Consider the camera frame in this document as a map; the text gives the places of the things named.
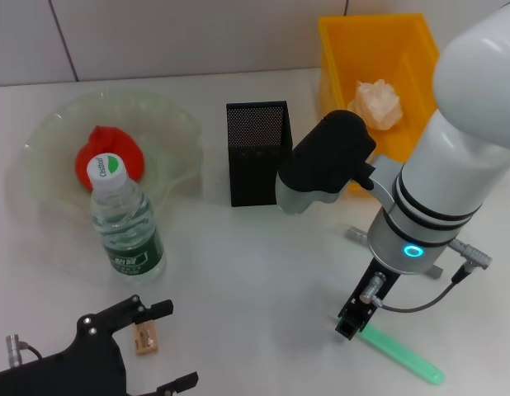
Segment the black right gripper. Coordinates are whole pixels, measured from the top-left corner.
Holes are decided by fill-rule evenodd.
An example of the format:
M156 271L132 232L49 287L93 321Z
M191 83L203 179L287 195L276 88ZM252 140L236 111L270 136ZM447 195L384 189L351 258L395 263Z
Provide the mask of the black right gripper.
M356 288L351 293L347 302L341 309L341 318L338 320L336 331L344 336L347 340L352 340L355 334L360 330L360 323L355 320L367 320L369 315L368 311L371 309L375 312L373 304L366 304L360 301L359 296L363 290L368 286L373 276L379 272L385 276L385 281L380 287L376 295L383 299L392 289L398 280L398 274L379 262L371 262L359 280Z

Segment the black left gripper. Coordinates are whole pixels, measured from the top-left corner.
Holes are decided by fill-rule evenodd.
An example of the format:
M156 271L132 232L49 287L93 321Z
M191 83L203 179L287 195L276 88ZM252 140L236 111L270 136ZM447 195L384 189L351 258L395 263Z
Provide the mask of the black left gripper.
M113 334L172 315L170 299L146 307L134 295L99 313L83 315L73 342L63 351L0 372L0 395L126 395L126 369ZM157 387L173 396L196 387L192 372Z

